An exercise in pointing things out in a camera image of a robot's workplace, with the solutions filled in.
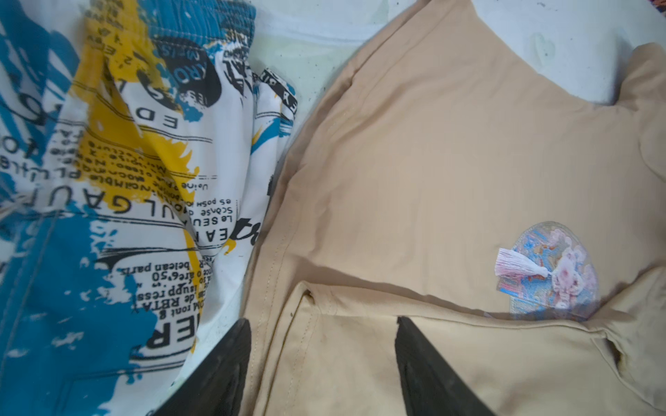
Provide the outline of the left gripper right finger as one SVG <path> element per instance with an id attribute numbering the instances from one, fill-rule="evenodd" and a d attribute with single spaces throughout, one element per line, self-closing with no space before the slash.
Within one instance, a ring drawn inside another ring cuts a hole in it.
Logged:
<path id="1" fill-rule="evenodd" d="M 395 355 L 408 416 L 494 413 L 408 317 L 397 318 Z"/>

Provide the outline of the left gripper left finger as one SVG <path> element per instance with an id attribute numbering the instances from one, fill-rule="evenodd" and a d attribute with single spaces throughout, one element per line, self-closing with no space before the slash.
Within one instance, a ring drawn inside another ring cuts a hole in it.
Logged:
<path id="1" fill-rule="evenodd" d="M 156 416 L 238 416 L 251 355 L 251 325 L 235 322 Z"/>

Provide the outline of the beige garment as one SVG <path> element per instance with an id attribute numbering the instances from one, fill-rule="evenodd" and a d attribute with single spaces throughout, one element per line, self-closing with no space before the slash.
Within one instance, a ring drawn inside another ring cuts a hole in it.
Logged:
<path id="1" fill-rule="evenodd" d="M 664 49 L 600 106 L 420 1 L 305 123 L 259 243 L 241 414 L 406 414 L 412 323 L 478 410 L 662 415 Z"/>

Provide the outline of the printed white blue yellow shorts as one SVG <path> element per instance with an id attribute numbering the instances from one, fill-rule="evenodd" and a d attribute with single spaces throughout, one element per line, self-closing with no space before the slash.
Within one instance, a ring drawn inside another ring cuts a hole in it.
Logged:
<path id="1" fill-rule="evenodd" d="M 2 414 L 152 414 L 237 320 L 298 108 L 256 15 L 1 4 Z"/>

